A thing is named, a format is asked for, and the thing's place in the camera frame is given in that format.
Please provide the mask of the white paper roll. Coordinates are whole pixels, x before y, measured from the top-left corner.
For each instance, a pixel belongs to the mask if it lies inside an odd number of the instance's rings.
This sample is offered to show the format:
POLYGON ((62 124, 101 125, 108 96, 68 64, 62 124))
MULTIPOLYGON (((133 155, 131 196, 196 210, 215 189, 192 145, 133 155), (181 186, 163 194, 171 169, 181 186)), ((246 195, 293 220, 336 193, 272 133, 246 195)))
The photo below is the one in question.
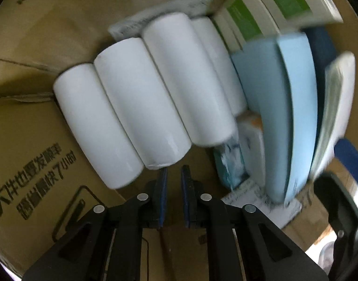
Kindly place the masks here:
POLYGON ((181 160, 192 143, 142 39, 113 44, 94 65, 145 167, 156 170, 181 160))
POLYGON ((215 68, 189 17, 171 13, 149 23, 142 38, 193 144, 220 145, 235 119, 215 68))
POLYGON ((81 150, 110 189, 133 182, 144 165, 126 135, 91 63, 58 76, 53 92, 81 150))
POLYGON ((208 17, 191 20, 215 68, 234 116, 241 115, 248 105, 229 52, 216 27, 208 17))

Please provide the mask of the white shipping label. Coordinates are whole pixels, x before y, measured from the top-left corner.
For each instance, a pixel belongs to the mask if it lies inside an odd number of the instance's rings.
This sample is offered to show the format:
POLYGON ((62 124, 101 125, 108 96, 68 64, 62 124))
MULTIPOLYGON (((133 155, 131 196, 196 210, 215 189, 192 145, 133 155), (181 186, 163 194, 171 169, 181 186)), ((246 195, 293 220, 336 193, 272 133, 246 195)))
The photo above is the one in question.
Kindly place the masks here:
POLYGON ((286 205, 275 204, 253 179, 247 179, 234 191, 222 198, 226 205, 242 208, 252 204, 259 208, 280 229, 283 229, 302 210, 301 202, 293 199, 286 205))

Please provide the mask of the brown cardboard box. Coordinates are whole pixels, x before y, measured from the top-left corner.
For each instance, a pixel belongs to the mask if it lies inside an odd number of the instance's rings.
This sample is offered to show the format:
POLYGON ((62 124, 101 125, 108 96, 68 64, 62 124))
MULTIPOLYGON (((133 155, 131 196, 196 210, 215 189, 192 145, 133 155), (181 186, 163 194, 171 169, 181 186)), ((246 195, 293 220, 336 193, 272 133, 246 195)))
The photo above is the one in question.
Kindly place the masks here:
MULTIPOLYGON (((170 0, 0 0, 0 260, 18 276, 52 245, 52 231, 79 191, 64 227, 81 199, 83 212, 96 203, 85 185, 107 206, 122 204, 155 180, 145 170, 130 186, 108 189, 86 160, 52 95, 59 73, 92 62, 114 41, 107 29, 152 6, 170 0), (73 150, 77 161, 53 186, 45 184, 58 171, 61 159, 73 150)), ((344 23, 327 30, 339 52, 356 58, 352 115, 346 138, 358 149, 358 0, 333 0, 344 23)), ((213 0, 210 11, 224 0, 213 0)), ((192 176, 207 192, 226 193, 216 178, 205 149, 192 147, 169 168, 168 212, 165 227, 144 229, 149 243, 150 280, 207 280, 204 230, 184 226, 180 167, 190 165, 192 176)), ((306 251, 328 226, 328 213, 308 185, 299 194, 303 209, 284 232, 306 251)))

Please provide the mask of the light blue foam block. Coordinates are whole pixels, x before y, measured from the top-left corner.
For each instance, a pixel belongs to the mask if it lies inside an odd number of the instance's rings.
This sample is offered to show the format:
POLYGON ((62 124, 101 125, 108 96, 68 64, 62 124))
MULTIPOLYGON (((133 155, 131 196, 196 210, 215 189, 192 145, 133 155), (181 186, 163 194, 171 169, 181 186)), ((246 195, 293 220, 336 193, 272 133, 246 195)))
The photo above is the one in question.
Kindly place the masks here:
POLYGON ((231 55, 250 111, 260 115, 265 191, 287 204, 306 185, 317 134, 317 82, 302 32, 248 42, 231 55))

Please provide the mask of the white paper roll in box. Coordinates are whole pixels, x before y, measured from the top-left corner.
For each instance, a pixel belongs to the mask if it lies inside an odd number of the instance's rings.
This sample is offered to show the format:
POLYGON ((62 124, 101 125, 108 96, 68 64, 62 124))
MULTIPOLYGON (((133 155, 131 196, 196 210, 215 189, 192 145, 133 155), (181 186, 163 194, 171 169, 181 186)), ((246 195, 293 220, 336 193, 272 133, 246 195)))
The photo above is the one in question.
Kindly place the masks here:
POLYGON ((191 20, 215 68, 234 116, 241 115, 248 105, 229 52, 216 27, 208 17, 191 20))

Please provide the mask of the green white carton box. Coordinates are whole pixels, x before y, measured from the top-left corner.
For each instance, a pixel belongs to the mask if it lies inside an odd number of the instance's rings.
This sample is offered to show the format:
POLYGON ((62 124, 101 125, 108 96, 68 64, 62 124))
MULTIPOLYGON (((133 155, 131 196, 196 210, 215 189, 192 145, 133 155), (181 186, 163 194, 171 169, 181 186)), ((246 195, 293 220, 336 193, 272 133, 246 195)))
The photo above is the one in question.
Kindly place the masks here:
POLYGON ((342 23, 333 0, 261 0, 281 30, 342 23))

